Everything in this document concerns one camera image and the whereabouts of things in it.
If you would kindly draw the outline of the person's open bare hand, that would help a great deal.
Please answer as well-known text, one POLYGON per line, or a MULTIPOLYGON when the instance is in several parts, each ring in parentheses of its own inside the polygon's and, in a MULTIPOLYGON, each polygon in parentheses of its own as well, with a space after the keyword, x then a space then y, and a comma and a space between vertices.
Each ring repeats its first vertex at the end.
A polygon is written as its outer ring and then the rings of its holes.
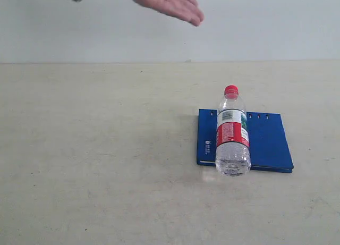
POLYGON ((132 0, 142 7, 185 21, 197 27, 204 20, 197 0, 132 0))

